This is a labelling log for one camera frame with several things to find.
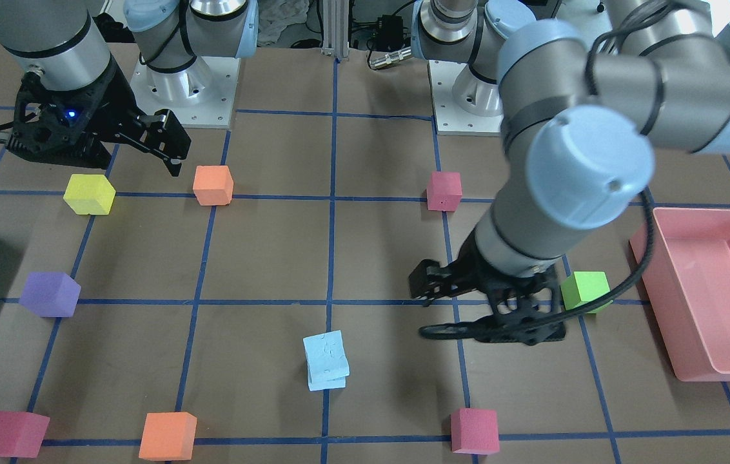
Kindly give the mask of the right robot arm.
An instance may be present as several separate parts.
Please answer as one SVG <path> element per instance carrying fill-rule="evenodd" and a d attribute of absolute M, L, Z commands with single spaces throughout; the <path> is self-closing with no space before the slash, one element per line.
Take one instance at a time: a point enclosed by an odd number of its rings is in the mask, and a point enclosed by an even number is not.
<path fill-rule="evenodd" d="M 256 1 L 126 1 L 127 28 L 161 107 L 146 113 L 80 1 L 0 1 L 0 44 L 23 70 L 0 144 L 29 162 L 106 169 L 124 143 L 179 176 L 191 140 L 173 109 L 208 91 L 206 57 L 246 58 L 258 43 Z"/>

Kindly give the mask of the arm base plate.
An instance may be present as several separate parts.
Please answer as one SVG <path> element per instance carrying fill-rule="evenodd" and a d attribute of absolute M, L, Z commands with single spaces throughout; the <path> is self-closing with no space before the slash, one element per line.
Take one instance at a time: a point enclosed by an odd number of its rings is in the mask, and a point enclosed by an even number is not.
<path fill-rule="evenodd" d="M 171 109 L 186 128 L 230 129 L 242 59 L 198 57 L 187 70 L 159 73 L 136 64 L 130 87 L 147 114 Z"/>
<path fill-rule="evenodd" d="M 497 84 L 467 64 L 429 61 L 429 81 L 441 135 L 498 136 L 503 112 Z"/>

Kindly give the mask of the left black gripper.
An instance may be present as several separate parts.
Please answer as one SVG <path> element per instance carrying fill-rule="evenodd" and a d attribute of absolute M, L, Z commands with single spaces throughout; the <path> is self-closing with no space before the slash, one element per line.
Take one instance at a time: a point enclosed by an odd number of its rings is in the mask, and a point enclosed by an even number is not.
<path fill-rule="evenodd" d="M 480 323 L 560 323 L 560 288 L 554 262 L 540 262 L 524 271 L 507 273 L 481 253 L 479 240 L 487 229 L 474 229 L 448 266 L 424 259 L 409 274 L 409 292 L 425 307 L 434 300 L 479 291 L 492 314 Z"/>

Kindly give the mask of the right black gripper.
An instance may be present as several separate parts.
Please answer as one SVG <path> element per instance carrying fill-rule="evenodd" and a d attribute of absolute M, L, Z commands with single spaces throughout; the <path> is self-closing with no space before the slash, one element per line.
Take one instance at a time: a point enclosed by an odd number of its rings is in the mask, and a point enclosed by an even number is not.
<path fill-rule="evenodd" d="M 30 162 L 105 169 L 105 143 L 126 143 L 181 173 L 191 138 L 171 109 L 143 114 L 120 68 L 106 68 L 84 88 L 57 92 L 28 71 L 16 98 L 5 148 Z"/>

